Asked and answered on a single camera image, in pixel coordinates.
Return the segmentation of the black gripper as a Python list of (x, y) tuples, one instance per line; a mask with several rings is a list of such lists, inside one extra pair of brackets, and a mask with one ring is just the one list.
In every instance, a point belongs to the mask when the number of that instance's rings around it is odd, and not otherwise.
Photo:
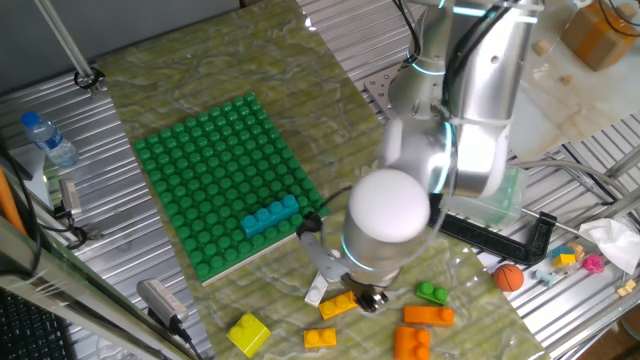
[(365, 312), (378, 311), (389, 301), (384, 288), (358, 282), (352, 278), (350, 273), (342, 276), (342, 282), (346, 288), (354, 293), (358, 305)]

